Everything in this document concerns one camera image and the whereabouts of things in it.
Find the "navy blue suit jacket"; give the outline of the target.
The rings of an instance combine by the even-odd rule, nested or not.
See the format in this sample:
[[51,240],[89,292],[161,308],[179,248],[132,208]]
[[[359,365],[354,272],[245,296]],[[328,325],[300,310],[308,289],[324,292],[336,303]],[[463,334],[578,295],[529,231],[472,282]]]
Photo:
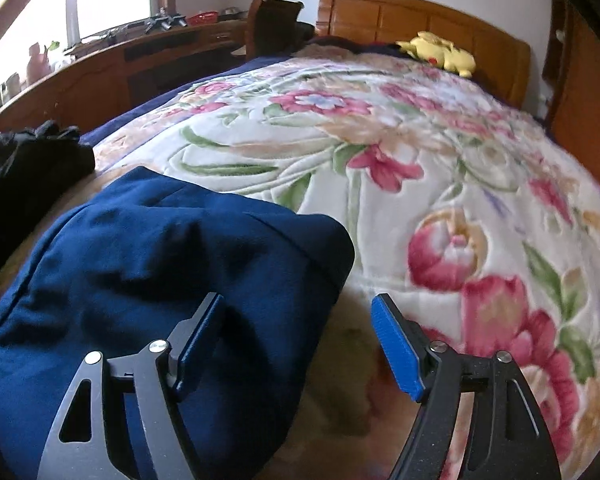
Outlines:
[[284,442],[352,268],[346,229],[143,167],[63,214],[0,299],[0,451],[21,479],[79,362],[170,334],[209,292],[225,312],[180,412],[209,479],[249,479]]

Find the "floral bed blanket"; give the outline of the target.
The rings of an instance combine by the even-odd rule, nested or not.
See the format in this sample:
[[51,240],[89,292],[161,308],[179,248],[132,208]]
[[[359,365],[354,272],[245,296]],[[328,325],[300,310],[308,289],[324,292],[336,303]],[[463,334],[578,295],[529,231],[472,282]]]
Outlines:
[[324,214],[354,259],[265,479],[379,479],[415,420],[370,328],[386,292],[457,351],[510,352],[566,479],[600,479],[600,186],[528,114],[376,53],[310,47],[92,137],[73,210],[135,168]]

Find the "black garment pile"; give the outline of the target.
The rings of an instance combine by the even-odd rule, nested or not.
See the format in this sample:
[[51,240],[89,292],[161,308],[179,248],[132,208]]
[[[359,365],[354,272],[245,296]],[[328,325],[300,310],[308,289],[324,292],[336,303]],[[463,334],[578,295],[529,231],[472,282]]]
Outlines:
[[94,168],[93,149],[76,127],[48,120],[0,132],[0,271],[50,207]]

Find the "wooden desk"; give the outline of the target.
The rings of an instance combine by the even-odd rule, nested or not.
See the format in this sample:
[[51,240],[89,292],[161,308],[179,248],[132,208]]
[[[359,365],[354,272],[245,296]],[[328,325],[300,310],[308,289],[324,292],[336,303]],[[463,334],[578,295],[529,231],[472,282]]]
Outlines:
[[246,22],[224,21],[158,32],[80,58],[0,108],[0,132],[46,120],[83,132],[182,84],[238,65]]

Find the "wooden bed headboard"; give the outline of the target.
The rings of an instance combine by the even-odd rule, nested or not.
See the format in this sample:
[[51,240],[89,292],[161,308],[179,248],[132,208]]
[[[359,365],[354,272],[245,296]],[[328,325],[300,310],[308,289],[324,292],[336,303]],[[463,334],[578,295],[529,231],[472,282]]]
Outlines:
[[432,32],[470,52],[472,76],[487,92],[521,108],[530,78],[531,49],[480,18],[426,0],[320,0],[316,33],[358,44],[391,44]]

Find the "wooden louvered wardrobe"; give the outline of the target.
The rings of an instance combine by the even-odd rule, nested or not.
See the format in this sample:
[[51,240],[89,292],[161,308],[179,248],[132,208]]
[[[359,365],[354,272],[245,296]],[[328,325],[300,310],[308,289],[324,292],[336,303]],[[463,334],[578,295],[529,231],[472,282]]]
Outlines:
[[568,0],[552,0],[542,77],[548,130],[600,184],[600,40]]

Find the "yellow pikachu plush toy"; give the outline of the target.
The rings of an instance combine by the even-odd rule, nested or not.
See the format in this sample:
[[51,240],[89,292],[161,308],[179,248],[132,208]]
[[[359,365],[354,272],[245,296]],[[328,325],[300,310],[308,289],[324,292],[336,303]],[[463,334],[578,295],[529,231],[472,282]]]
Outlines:
[[446,72],[470,79],[476,70],[474,56],[458,48],[450,40],[440,38],[432,32],[418,32],[408,41],[398,41],[396,45],[401,53],[408,54],[414,60],[428,63]]

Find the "black device on desk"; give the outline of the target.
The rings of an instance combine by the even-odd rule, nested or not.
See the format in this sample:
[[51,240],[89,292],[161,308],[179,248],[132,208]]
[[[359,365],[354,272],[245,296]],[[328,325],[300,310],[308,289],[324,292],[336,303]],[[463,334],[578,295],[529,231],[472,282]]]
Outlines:
[[168,32],[172,28],[187,27],[186,18],[182,14],[158,14],[145,21],[145,34]]

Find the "red basket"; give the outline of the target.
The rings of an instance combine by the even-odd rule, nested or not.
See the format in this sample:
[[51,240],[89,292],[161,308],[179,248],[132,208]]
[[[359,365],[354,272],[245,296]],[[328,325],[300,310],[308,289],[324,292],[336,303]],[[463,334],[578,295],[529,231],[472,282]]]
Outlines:
[[202,11],[189,15],[186,18],[186,23],[189,24],[189,26],[215,24],[217,21],[219,21],[218,11]]

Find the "wooden chair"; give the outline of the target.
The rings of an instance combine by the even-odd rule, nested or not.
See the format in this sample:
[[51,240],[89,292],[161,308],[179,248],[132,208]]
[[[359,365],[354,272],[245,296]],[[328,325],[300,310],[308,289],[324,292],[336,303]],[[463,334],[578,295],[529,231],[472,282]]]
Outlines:
[[304,4],[290,0],[252,0],[247,14],[246,60],[291,53],[300,47],[297,20]]

